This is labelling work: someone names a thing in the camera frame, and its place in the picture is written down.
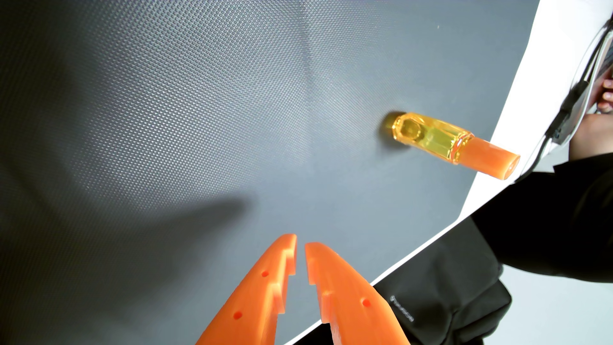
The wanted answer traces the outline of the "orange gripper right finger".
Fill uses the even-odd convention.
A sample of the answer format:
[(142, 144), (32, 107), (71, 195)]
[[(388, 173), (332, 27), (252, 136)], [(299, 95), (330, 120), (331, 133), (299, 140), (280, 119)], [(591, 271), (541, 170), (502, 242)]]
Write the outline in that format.
[(389, 303), (347, 261), (321, 242), (305, 244), (310, 285), (333, 344), (410, 344)]

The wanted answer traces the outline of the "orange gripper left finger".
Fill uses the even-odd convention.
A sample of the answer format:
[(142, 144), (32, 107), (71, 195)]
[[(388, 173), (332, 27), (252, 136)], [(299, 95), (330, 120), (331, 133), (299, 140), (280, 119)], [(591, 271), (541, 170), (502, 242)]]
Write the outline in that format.
[(196, 344), (274, 344), (287, 279), (295, 275), (297, 235), (283, 234), (260, 256)]

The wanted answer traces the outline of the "person's hand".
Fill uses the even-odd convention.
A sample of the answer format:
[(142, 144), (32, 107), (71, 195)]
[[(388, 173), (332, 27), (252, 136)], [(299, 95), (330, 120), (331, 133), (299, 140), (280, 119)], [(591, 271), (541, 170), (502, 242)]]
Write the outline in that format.
[(585, 114), (569, 146), (569, 160), (612, 153), (612, 77), (596, 88), (597, 113)]

